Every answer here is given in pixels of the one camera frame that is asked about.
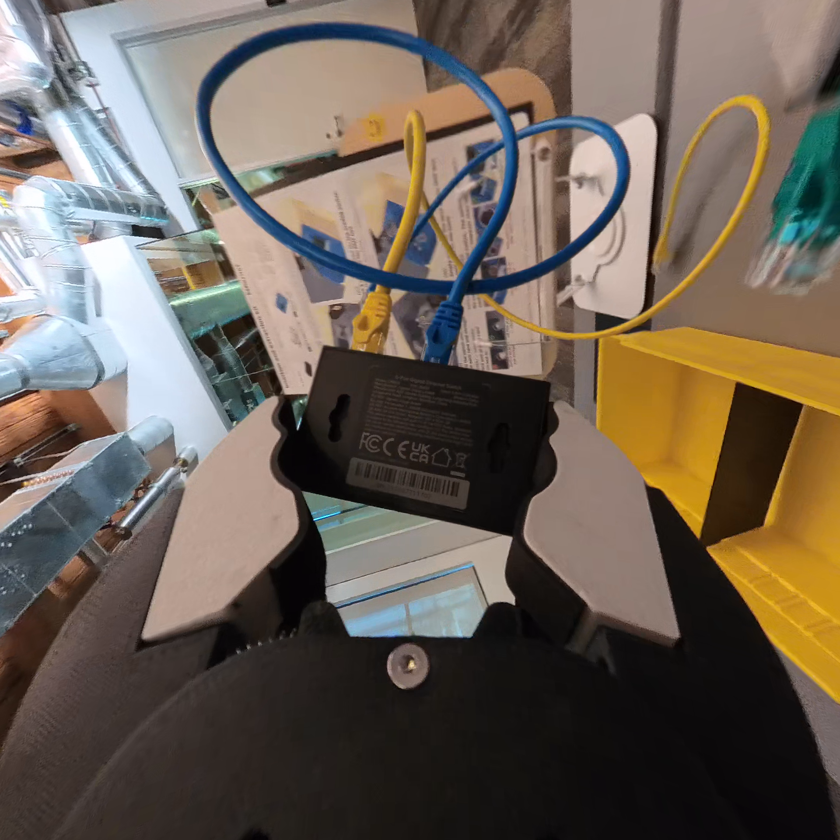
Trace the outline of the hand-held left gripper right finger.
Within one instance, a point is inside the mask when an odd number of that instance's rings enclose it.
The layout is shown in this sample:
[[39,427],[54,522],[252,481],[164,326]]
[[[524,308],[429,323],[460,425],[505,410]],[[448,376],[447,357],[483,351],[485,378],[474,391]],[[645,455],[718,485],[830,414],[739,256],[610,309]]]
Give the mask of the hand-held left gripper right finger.
[[610,629],[662,647],[679,641],[644,479],[564,402],[548,410],[506,582],[527,637],[589,647]]

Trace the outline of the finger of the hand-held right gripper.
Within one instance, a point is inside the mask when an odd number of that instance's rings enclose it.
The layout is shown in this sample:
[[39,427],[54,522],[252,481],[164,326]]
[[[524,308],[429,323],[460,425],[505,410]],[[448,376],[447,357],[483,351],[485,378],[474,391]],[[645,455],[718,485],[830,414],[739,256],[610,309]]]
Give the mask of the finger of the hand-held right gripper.
[[787,109],[838,99],[838,1],[767,1],[764,29]]

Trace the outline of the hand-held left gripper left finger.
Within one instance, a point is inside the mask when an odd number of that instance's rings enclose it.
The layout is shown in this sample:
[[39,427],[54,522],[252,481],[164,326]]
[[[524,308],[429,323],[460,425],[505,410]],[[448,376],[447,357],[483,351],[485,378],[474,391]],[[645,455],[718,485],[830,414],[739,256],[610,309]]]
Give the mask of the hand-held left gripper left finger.
[[141,638],[163,643],[229,625],[248,643],[298,635],[326,600],[327,557],[298,486],[280,467],[297,432],[271,397],[187,480]]

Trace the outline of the yellow plastic bin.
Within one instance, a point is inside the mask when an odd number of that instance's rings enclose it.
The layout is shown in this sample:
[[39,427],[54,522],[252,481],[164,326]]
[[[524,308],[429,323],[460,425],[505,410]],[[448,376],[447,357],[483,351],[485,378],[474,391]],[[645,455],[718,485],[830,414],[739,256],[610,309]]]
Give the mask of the yellow plastic bin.
[[700,539],[738,383],[803,408],[764,525],[707,548],[770,640],[838,701],[838,358],[690,328],[604,339],[596,424]]

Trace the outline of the black network switch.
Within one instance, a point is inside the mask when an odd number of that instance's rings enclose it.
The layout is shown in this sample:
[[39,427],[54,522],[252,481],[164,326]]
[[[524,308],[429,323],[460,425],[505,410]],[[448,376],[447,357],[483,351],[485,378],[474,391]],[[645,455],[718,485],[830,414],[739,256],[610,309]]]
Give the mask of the black network switch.
[[549,406],[546,381],[327,347],[277,465],[311,494],[510,537]]

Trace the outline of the white stand base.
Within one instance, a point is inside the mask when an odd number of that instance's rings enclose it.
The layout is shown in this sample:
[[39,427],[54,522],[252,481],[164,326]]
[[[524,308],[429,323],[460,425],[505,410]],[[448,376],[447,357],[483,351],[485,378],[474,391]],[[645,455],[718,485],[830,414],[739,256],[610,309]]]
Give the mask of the white stand base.
[[[658,130],[639,113],[614,125],[631,165],[628,188],[614,219],[570,261],[577,308],[630,319],[645,300],[652,225]],[[607,145],[592,137],[570,160],[570,236],[577,238],[603,210],[616,184],[616,163]]]

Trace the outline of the printed instruction poster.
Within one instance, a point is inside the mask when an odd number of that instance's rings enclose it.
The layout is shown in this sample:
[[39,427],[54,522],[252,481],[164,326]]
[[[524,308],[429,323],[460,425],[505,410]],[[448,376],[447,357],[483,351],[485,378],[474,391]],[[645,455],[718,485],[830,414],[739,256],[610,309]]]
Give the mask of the printed instruction poster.
[[[477,280],[506,278],[539,255],[535,220],[536,176],[530,143],[519,144],[518,185],[506,222],[481,260]],[[475,167],[435,211],[434,218],[458,257],[466,261],[497,210],[505,173],[499,151]],[[324,173],[304,176],[257,198],[269,214],[315,249],[382,269],[402,219],[409,186],[403,144],[339,159]],[[353,320],[368,286],[344,271],[321,266],[277,242],[238,206],[216,215],[217,231],[264,333],[280,383],[308,393],[322,347],[348,349]],[[455,262],[430,224],[408,247],[398,272],[423,286],[392,289],[385,353],[419,360],[426,330],[456,279]],[[451,364],[508,375],[545,375],[538,334],[504,318],[479,296],[463,300],[464,318]]]

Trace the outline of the silver air duct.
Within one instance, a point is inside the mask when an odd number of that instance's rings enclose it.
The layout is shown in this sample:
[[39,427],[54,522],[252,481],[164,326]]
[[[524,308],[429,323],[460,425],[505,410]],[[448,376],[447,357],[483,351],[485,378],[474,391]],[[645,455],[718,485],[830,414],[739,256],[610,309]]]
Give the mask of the silver air duct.
[[49,89],[35,97],[35,110],[76,182],[132,194],[146,205],[147,217],[156,217],[162,228],[172,225],[160,194],[84,100],[61,101]]
[[21,392],[89,391],[128,370],[126,353],[104,318],[90,323],[36,316],[3,344],[1,397]]

